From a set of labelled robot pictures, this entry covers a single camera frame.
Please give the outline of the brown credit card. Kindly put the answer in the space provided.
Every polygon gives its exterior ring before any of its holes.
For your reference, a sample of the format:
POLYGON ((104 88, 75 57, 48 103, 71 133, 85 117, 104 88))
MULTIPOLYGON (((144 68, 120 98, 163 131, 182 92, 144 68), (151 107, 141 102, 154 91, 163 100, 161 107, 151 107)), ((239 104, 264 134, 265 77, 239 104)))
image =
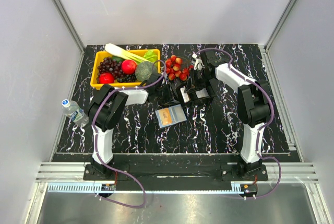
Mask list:
POLYGON ((173 119, 169 108, 157 110, 156 116, 160 127, 165 127, 173 123, 173 119))

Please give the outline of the black card holder wallet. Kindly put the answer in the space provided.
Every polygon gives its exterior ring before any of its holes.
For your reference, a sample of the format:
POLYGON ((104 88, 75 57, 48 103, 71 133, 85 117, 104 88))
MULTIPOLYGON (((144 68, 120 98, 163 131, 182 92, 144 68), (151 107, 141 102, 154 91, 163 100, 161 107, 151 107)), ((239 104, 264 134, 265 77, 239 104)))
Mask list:
POLYGON ((175 124, 178 124, 180 122, 184 122, 184 121, 187 120, 186 115, 185 115, 185 113, 182 109, 182 106, 180 104, 174 105, 174 106, 171 106, 171 107, 168 107, 168 108, 171 112, 171 116, 172 116, 172 119, 173 119, 173 123, 168 125, 168 126, 175 125, 175 124))

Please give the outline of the black card box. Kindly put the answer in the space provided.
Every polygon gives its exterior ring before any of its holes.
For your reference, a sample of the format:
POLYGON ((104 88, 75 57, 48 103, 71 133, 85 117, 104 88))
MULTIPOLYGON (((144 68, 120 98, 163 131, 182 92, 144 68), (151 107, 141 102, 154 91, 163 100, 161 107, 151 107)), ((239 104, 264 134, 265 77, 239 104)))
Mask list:
POLYGON ((211 104, 213 99, 217 96, 215 90, 213 88, 211 90, 209 89, 202 89, 200 91, 192 91, 192 92, 186 92, 189 95, 190 101, 187 103, 184 103, 180 89, 182 87, 185 87, 185 85, 179 85, 176 88, 176 92, 178 95, 178 99, 180 104, 186 105, 186 106, 195 106, 195 105, 204 105, 204 104, 211 104))

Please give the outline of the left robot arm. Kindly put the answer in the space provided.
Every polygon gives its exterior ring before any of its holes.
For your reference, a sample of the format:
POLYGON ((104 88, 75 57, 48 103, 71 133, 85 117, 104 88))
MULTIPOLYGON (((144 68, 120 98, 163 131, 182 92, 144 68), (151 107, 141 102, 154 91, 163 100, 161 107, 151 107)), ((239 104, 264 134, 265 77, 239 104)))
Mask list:
POLYGON ((113 159, 113 130, 125 107, 148 101, 155 101, 161 106, 179 104, 175 87, 158 73, 135 87, 115 88, 104 84, 91 100, 88 117, 93 129, 94 151, 90 164, 100 179, 107 180, 113 174, 113 167, 109 164, 113 159))

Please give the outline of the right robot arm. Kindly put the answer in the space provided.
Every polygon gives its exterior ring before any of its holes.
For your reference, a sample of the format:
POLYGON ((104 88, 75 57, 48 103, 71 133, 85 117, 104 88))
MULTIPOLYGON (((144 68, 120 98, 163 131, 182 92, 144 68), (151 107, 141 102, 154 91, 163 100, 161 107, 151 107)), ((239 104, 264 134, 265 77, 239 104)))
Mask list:
POLYGON ((256 81, 230 63, 208 64, 198 70, 189 71, 189 82, 185 92, 197 92, 208 89, 212 79, 222 81, 237 93, 237 116, 243 123, 243 145, 236 172, 241 179, 251 179, 261 169, 261 142, 264 129, 273 121, 274 108, 268 95, 268 83, 256 81))

